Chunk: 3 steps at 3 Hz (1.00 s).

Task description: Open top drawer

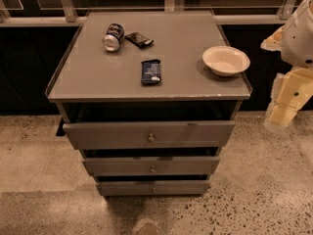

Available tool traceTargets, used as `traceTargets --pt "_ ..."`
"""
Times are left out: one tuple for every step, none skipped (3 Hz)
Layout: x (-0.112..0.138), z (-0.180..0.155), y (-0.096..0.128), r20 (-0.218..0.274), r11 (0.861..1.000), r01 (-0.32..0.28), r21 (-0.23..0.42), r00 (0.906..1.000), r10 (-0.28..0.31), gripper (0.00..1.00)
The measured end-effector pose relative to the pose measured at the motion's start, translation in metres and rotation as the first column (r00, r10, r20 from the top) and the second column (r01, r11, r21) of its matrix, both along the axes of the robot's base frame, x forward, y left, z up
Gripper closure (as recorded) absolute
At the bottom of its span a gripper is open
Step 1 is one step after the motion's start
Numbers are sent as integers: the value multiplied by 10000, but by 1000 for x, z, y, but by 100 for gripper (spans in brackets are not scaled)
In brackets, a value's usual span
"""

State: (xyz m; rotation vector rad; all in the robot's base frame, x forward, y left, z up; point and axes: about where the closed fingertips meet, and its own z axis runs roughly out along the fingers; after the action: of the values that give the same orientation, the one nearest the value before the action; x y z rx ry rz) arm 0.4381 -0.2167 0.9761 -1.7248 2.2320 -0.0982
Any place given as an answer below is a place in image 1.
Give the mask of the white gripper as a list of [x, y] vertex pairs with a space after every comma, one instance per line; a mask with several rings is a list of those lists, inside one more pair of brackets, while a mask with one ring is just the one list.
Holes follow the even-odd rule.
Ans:
[[269, 130], [287, 128], [296, 113], [313, 96], [313, 69], [293, 67], [283, 77], [283, 84], [275, 100], [270, 104], [264, 120], [264, 126]]

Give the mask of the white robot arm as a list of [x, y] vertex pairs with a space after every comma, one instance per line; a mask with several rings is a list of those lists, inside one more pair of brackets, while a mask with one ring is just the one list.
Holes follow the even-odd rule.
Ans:
[[274, 79], [264, 125], [273, 131], [288, 127], [313, 96], [313, 0], [303, 0], [286, 23], [264, 39], [261, 48], [279, 51], [292, 65]]

